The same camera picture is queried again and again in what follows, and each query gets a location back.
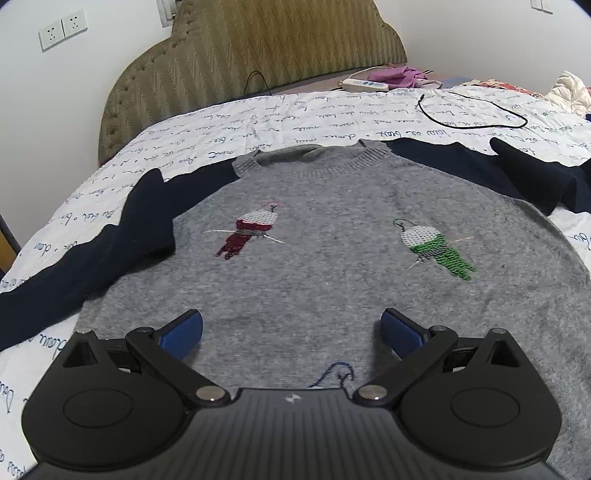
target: white bedspread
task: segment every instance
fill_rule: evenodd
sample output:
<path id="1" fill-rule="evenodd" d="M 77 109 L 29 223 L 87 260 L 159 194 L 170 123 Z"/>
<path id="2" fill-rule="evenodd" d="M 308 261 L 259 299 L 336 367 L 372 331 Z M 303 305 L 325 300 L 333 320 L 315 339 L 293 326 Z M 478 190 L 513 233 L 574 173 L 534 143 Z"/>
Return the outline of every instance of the white bedspread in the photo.
<path id="1" fill-rule="evenodd" d="M 455 87 L 452 91 L 492 100 L 526 116 L 529 124 L 516 130 L 453 130 L 431 122 L 418 110 L 422 94 L 426 95 L 423 108 L 441 122 L 457 126 L 519 125 L 522 120 L 490 103 L 464 99 L 448 90 L 397 89 L 371 94 L 261 96 L 154 125 L 84 182 L 27 242 L 0 281 L 0 292 L 12 290 L 54 264 L 73 245 L 90 241 L 107 223 L 117 224 L 128 193 L 151 168 L 160 168 L 165 179 L 170 179 L 257 149 L 309 143 L 351 145 L 362 138 L 399 137 L 437 144 L 461 142 L 492 154 L 489 140 L 495 136 L 541 160 L 567 166 L 579 165 L 591 157 L 591 122 L 509 90 Z M 591 215 L 557 209 L 551 219 L 591 266 Z M 34 464 L 21 431 L 22 407 L 72 334 L 75 321 L 73 316 L 0 353 L 0 480 L 17 478 Z"/>

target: green headboard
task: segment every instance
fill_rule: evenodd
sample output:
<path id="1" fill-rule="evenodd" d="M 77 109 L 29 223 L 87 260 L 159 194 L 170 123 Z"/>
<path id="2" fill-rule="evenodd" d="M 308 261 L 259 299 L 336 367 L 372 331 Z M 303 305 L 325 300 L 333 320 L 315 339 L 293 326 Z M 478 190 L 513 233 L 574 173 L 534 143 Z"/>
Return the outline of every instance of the green headboard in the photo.
<path id="1" fill-rule="evenodd" d="M 406 54 L 372 0 L 183 0 L 170 38 L 135 59 L 109 94 L 99 161 L 150 125 L 242 97 L 254 70 L 275 88 L 386 62 Z M 247 93 L 263 90 L 253 75 Z"/>

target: white wall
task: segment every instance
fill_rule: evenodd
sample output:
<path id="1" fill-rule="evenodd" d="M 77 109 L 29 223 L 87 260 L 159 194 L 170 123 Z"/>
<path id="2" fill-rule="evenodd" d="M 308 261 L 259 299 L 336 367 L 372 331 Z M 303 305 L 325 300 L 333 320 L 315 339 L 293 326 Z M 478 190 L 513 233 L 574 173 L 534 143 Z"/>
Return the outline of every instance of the white wall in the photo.
<path id="1" fill-rule="evenodd" d="M 80 8 L 88 30 L 43 53 L 38 29 Z M 21 245 L 96 170 L 115 80 L 170 30 L 154 0 L 9 0 L 0 9 L 0 213 Z"/>
<path id="2" fill-rule="evenodd" d="M 375 0 L 423 69 L 547 93 L 568 70 L 591 85 L 591 18 L 573 0 Z"/>

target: purple cloth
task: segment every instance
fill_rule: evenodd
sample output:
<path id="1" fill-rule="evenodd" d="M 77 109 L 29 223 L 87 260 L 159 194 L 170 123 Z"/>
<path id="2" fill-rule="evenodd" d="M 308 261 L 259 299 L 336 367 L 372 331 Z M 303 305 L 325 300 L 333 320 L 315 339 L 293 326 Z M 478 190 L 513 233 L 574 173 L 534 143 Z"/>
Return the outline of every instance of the purple cloth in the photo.
<path id="1" fill-rule="evenodd" d="M 390 89 L 412 88 L 416 79 L 427 79 L 427 76 L 413 67 L 397 67 L 374 70 L 368 75 L 370 82 L 387 83 Z"/>

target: power strip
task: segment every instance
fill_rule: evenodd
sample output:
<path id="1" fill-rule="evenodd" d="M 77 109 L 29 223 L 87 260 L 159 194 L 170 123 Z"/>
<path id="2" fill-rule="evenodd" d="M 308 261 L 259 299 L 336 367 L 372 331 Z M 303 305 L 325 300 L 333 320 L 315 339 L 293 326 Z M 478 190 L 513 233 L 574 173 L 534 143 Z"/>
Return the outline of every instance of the power strip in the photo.
<path id="1" fill-rule="evenodd" d="M 348 92 L 387 92 L 387 83 L 370 82 L 368 80 L 345 79 L 342 82 L 343 90 Z"/>

